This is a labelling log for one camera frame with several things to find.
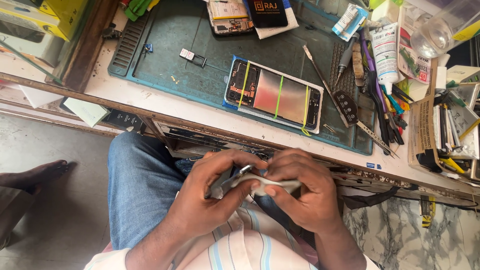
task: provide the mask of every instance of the man's left hand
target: man's left hand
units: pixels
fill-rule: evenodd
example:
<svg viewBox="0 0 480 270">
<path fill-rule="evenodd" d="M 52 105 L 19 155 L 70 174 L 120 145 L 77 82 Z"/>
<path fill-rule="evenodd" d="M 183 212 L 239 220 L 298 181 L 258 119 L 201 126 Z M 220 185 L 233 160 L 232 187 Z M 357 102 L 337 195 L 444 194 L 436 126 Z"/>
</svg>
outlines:
<svg viewBox="0 0 480 270">
<path fill-rule="evenodd" d="M 255 164 L 257 171 L 267 168 L 267 163 L 256 155 L 235 149 L 209 154 L 195 162 L 163 222 L 180 228 L 188 238 L 210 233 L 227 222 L 245 197 L 258 188 L 258 180 L 240 183 L 220 200 L 204 196 L 226 170 L 233 165 L 244 167 L 248 164 Z"/>
</svg>

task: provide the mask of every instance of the striped shirt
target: striped shirt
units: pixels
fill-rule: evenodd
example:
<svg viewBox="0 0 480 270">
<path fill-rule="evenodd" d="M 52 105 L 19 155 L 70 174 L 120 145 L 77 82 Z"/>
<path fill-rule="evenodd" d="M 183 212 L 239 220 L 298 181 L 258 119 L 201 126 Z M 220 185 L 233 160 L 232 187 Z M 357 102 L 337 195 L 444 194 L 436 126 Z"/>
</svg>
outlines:
<svg viewBox="0 0 480 270">
<path fill-rule="evenodd" d="M 305 255 L 294 236 L 247 198 L 227 223 L 188 241 L 169 270 L 316 270 L 316 256 Z M 85 270 L 126 270 L 129 250 L 97 254 Z M 366 270 L 378 270 L 366 259 Z"/>
</svg>

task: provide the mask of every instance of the yellow box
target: yellow box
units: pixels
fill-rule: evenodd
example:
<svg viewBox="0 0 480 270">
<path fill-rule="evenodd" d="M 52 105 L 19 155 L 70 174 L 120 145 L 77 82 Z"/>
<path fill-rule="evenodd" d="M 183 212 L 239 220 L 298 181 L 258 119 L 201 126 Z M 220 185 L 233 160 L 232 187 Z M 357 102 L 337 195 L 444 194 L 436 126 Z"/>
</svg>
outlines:
<svg viewBox="0 0 480 270">
<path fill-rule="evenodd" d="M 88 0 L 43 1 L 36 9 L 0 0 L 0 20 L 49 33 L 70 41 Z"/>
</svg>

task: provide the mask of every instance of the yellow rubber band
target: yellow rubber band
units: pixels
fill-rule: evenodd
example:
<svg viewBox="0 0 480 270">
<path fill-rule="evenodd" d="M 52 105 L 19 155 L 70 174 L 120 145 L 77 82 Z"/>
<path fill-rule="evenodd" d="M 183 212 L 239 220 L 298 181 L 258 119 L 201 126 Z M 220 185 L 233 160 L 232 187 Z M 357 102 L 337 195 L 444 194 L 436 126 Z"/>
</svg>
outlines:
<svg viewBox="0 0 480 270">
<path fill-rule="evenodd" d="M 303 116 L 303 127 L 301 128 L 302 132 L 307 135 L 311 136 L 310 133 L 305 129 L 305 125 L 307 124 L 307 111 L 308 111 L 308 86 L 307 86 L 307 91 L 305 95 L 305 114 Z"/>
<path fill-rule="evenodd" d="M 282 75 L 282 79 L 280 80 L 280 88 L 278 89 L 278 98 L 276 99 L 275 117 L 273 117 L 273 119 L 276 119 L 278 115 L 278 105 L 280 104 L 280 93 L 282 92 L 282 84 L 283 84 L 283 75 Z"/>
<path fill-rule="evenodd" d="M 247 77 L 248 77 L 248 69 L 250 68 L 250 62 L 247 63 L 247 71 L 245 72 L 245 79 L 243 79 L 243 88 L 241 89 L 241 97 L 239 102 L 239 108 L 241 105 L 241 101 L 243 99 L 243 92 L 245 92 L 245 86 L 247 85 Z"/>
</svg>

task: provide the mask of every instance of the white table surface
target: white table surface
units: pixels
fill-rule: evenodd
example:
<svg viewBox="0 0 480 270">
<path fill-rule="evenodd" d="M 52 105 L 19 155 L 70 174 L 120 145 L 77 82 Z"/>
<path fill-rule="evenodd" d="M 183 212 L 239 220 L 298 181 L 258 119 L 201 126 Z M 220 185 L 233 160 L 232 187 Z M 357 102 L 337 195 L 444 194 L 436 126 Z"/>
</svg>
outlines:
<svg viewBox="0 0 480 270">
<path fill-rule="evenodd" d="M 113 21 L 117 25 L 116 29 L 122 30 L 126 21 L 126 16 L 118 10 Z M 380 164 L 382 169 L 379 171 L 413 179 L 421 183 L 441 186 L 468 194 L 474 193 L 480 195 L 480 189 L 472 188 L 424 170 L 410 167 L 407 163 L 408 128 L 402 135 L 406 144 L 400 146 L 396 151 L 400 159 L 393 159 L 390 156 L 385 156 L 382 150 L 375 144 L 371 156 L 357 154 L 327 143 L 309 139 L 303 135 L 293 134 L 286 130 L 259 123 L 252 119 L 112 77 L 108 74 L 107 67 L 115 52 L 116 44 L 116 40 L 108 40 L 103 45 L 92 73 L 92 77 L 90 77 L 88 82 L 85 91 L 86 95 L 135 106 L 145 110 L 151 110 L 157 113 L 235 132 L 287 147 L 301 148 L 311 153 L 356 164 L 362 167 L 366 167 L 367 162 L 374 163 L 375 168 L 377 167 L 377 164 Z M 12 57 L 0 55 L 0 63 L 0 72 L 39 82 L 44 82 L 45 80 L 45 75 L 43 73 L 19 58 L 14 60 Z M 177 78 L 175 74 L 163 74 L 163 76 L 174 76 L 177 80 L 180 80 L 179 84 L 181 84 L 181 77 Z M 397 145 L 393 144 L 391 148 L 395 150 Z"/>
</svg>

